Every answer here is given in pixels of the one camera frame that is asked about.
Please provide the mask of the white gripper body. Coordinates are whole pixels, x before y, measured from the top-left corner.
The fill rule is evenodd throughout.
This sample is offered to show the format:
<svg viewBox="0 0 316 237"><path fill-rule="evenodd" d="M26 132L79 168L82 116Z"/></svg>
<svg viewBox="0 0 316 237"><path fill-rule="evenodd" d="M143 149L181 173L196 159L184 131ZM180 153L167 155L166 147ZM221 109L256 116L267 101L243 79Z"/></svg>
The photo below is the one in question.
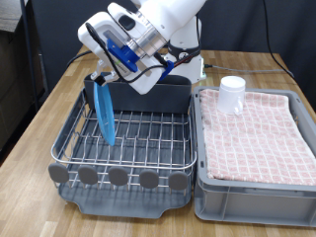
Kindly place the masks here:
<svg viewBox="0 0 316 237"><path fill-rule="evenodd" d="M140 95L166 75L166 62L154 56L166 40L140 12L99 12L78 29L78 39L106 63L104 76L114 70Z"/></svg>

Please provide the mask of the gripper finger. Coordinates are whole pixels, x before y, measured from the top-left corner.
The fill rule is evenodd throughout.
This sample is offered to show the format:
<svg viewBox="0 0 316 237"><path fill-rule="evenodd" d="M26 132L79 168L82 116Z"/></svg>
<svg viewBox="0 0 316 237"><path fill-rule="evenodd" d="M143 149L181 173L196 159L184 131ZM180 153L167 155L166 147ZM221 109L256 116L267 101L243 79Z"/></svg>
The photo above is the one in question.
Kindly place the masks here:
<svg viewBox="0 0 316 237"><path fill-rule="evenodd" d="M90 79L96 82L99 86L104 86L106 84L106 79L103 75L105 65L106 63L102 59L99 59L96 70L90 75Z"/></svg>
<svg viewBox="0 0 316 237"><path fill-rule="evenodd" d="M107 83L117 81L119 79L118 74L112 70L108 75L105 76L105 80Z"/></svg>

